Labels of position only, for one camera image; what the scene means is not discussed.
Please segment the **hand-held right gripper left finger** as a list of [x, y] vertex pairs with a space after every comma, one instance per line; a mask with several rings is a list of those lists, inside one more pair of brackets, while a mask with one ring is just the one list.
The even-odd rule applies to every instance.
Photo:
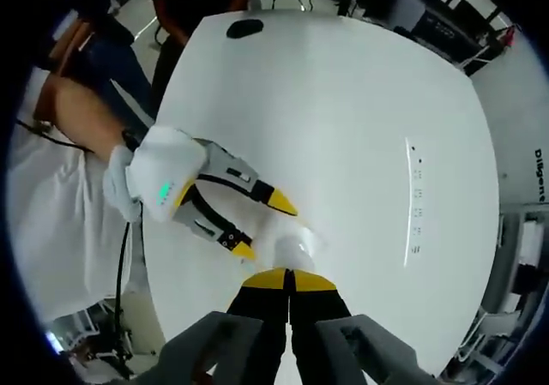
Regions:
[[141, 383], [273, 384], [287, 343], [286, 273], [246, 280], [227, 311], [212, 311], [169, 340]]

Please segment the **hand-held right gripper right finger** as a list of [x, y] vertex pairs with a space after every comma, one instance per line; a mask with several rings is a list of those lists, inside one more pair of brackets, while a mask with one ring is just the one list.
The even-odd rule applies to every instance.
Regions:
[[303, 384], [433, 384], [415, 350], [369, 316], [352, 315], [335, 284], [294, 270], [292, 349]]

